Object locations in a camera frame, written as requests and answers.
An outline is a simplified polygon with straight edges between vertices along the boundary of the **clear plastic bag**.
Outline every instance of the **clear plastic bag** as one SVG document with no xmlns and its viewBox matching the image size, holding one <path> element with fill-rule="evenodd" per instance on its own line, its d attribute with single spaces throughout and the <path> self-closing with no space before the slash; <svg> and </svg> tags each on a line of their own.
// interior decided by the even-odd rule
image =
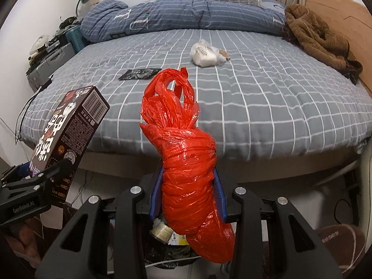
<svg viewBox="0 0 372 279">
<path fill-rule="evenodd" d="M 187 77 L 181 68 L 163 70 L 152 79 L 141 106 L 147 125 L 140 126 L 163 158 L 162 205 L 168 226 L 186 234 L 202 257 L 224 263 L 233 258 L 235 235 L 217 214 L 212 183 L 216 144 L 195 127 L 200 109 Z M 173 80 L 174 91 L 167 88 Z"/>
<path fill-rule="evenodd" d="M 191 47 L 190 57 L 193 63 L 200 67 L 222 65 L 226 62 L 226 57 L 219 49 L 211 46 L 206 40 L 201 40 Z"/>
</svg>

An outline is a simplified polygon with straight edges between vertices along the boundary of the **brown box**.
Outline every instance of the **brown box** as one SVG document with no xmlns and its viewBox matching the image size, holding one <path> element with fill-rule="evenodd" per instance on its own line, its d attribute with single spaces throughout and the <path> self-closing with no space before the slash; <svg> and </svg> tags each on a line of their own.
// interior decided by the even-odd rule
<svg viewBox="0 0 372 279">
<path fill-rule="evenodd" d="M 74 171 L 52 189 L 53 203 L 64 203 L 80 160 L 110 106 L 95 86 L 68 92 L 62 99 L 33 151 L 31 176 L 68 158 Z"/>
</svg>

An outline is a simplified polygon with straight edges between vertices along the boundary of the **barcode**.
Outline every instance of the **barcode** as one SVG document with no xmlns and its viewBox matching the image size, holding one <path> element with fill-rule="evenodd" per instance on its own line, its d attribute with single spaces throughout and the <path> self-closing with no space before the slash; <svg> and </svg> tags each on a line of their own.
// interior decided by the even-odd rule
<svg viewBox="0 0 372 279">
<path fill-rule="evenodd" d="M 83 103 L 83 107 L 96 123 L 102 120 L 102 117 L 108 109 L 95 90 L 87 97 Z"/>
</svg>

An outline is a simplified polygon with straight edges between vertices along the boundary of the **metal bolt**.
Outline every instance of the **metal bolt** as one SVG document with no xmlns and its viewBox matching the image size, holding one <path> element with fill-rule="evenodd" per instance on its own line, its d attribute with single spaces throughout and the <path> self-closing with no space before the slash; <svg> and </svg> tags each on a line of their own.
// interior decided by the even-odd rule
<svg viewBox="0 0 372 279">
<path fill-rule="evenodd" d="M 97 203 L 99 200 L 99 197 L 97 195 L 90 196 L 88 201 L 89 203 Z"/>
<path fill-rule="evenodd" d="M 134 187 L 131 187 L 131 193 L 132 194 L 138 194 L 142 191 L 141 187 L 139 186 L 134 186 Z"/>
<path fill-rule="evenodd" d="M 235 193 L 239 195 L 244 195 L 245 193 L 247 193 L 247 190 L 243 187 L 237 187 L 235 188 Z"/>
<path fill-rule="evenodd" d="M 288 203 L 288 199 L 285 197 L 279 197 L 278 198 L 278 203 L 281 205 L 286 205 Z"/>
</svg>

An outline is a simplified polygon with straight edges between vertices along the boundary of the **trash bag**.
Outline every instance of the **trash bag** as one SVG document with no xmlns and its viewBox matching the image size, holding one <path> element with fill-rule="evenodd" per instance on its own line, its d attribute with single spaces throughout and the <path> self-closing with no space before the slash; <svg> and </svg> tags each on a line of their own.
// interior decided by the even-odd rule
<svg viewBox="0 0 372 279">
<path fill-rule="evenodd" d="M 200 256 L 224 263 L 233 258 L 235 235 L 217 214 L 212 182 L 216 144 L 195 127 L 200 108 L 187 77 L 181 68 L 163 70 L 152 79 L 141 106 L 147 125 L 140 126 L 163 158 L 162 208 L 168 226 L 186 234 Z M 173 80 L 174 91 L 167 88 Z"/>
</svg>

